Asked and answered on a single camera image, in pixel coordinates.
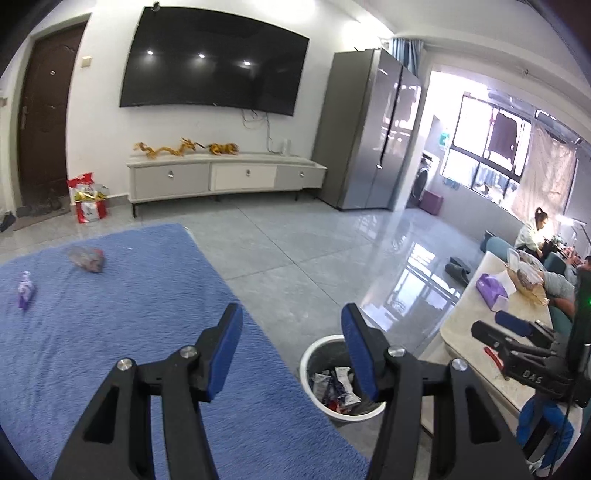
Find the blue curtain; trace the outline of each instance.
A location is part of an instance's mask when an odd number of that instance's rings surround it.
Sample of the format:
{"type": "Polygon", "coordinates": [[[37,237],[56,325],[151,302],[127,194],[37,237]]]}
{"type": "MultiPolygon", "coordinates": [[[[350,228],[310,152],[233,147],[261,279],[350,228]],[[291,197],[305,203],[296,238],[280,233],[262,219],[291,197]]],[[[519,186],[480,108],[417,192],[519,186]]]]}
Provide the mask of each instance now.
{"type": "Polygon", "coordinates": [[[424,42],[417,39],[395,38],[393,56],[418,77],[418,62],[424,42]]]}

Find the blue fuzzy rug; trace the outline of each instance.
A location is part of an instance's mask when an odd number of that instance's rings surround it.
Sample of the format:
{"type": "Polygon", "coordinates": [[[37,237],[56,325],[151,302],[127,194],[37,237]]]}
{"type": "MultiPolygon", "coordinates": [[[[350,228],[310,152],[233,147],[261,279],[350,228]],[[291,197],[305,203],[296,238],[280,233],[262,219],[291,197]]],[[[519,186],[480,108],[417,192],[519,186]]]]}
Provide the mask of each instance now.
{"type": "MultiPolygon", "coordinates": [[[[102,274],[75,267],[67,247],[0,267],[0,425],[39,480],[50,478],[117,359],[162,360],[236,301],[181,225],[85,244],[104,250],[102,274]],[[37,286],[27,312],[16,296],[24,270],[37,286]]],[[[152,403],[154,463],[165,479],[161,411],[152,403]]],[[[225,387],[202,413],[222,479],[365,477],[366,460],[309,401],[248,314],[225,387]]]]}

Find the washing machine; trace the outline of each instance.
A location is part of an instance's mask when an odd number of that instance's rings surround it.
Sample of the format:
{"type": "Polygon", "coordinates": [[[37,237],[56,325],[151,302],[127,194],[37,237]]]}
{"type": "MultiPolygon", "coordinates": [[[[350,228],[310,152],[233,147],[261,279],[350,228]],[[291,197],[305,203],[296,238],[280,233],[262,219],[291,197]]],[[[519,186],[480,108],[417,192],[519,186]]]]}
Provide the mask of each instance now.
{"type": "Polygon", "coordinates": [[[409,205],[418,206],[423,196],[423,191],[428,190],[431,182],[435,178],[438,168],[439,157],[427,151],[423,151],[421,163],[414,179],[410,197],[408,198],[409,205]]]}

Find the gray tile floor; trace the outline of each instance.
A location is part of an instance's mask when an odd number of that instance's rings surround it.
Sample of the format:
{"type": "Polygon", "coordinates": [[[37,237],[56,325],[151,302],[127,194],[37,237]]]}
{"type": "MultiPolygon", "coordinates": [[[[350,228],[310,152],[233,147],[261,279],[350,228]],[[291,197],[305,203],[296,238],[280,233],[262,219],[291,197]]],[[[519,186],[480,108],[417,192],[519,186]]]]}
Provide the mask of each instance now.
{"type": "MultiPolygon", "coordinates": [[[[419,355],[462,293],[444,272],[450,256],[476,267],[473,240],[418,209],[339,212],[293,194],[250,194],[112,207],[79,225],[73,215],[0,235],[0,262],[43,248],[159,222],[188,227],[295,373],[318,338],[340,332],[342,306],[356,302],[391,343],[419,355]]],[[[370,457],[380,418],[339,430],[370,457]]],[[[416,478],[426,478],[428,438],[416,478]]]]}

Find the window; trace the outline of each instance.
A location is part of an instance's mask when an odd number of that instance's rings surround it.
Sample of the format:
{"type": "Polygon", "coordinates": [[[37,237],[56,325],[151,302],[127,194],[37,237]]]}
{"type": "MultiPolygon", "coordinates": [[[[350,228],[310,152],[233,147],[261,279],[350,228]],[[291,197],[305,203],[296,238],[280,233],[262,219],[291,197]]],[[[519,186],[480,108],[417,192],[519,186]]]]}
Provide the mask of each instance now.
{"type": "Polygon", "coordinates": [[[510,207],[527,162],[530,133],[531,123],[524,118],[464,95],[442,175],[510,207]]]}

